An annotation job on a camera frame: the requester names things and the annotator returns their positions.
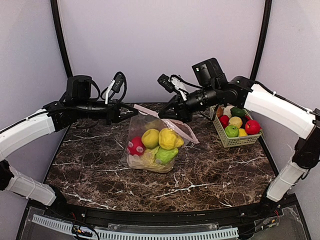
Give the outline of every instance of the green apple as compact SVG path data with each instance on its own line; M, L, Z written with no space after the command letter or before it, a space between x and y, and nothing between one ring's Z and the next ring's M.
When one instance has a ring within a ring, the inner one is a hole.
M224 130L225 130L225 134L229 138L235 138L239 136L239 128L237 128L236 126L229 125Z

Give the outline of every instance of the plastic basket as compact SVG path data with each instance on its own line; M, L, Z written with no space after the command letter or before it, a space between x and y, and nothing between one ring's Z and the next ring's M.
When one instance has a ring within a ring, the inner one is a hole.
M252 117L248 113L246 109L244 109L245 115L247 115L250 119ZM210 107L210 117L212 118L215 112L215 106ZM228 137L226 135L224 127L221 125L221 122L219 121L218 117L215 116L213 125L219 135L219 138L222 142L223 147L230 148L230 147L237 147L237 146L243 146L243 145L250 145L254 144L257 139L262 135L262 132L260 131L258 134L255 135L248 135L248 136L241 136L241 137Z

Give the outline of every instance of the plastic bag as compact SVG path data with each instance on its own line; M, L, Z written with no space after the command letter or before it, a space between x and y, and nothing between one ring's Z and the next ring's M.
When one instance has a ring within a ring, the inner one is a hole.
M191 128L178 120L159 119L158 114L134 105L139 114L132 117L125 154L120 163L132 169L167 173L174 168L179 149L199 141Z

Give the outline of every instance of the marble table surface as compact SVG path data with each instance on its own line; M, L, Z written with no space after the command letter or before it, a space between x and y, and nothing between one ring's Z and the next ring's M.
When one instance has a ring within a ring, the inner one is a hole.
M162 104L142 104L154 111ZM188 123L199 144L180 149L168 173L131 169L119 163L130 119L91 128L95 120L73 124L49 170L47 184L68 203L92 208L142 212L185 212L256 203L275 178L255 144L223 148L213 124L201 115Z

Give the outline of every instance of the white wall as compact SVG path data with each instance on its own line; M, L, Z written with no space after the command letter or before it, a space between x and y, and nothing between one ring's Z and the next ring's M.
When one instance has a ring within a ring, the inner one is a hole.
M60 0L73 73L104 89L117 71L128 80L126 102L164 102L158 83L181 74L196 83L191 66L216 57L228 79L249 76L264 1Z
M67 77L49 0L0 1L0 129L58 100ZM62 133L32 142L8 161L43 181ZM0 239L16 239L27 200L0 192Z
M273 1L257 80L278 94L311 109L320 108L320 1ZM281 169L298 138L263 117L266 142ZM294 188L311 238L320 239L320 166Z

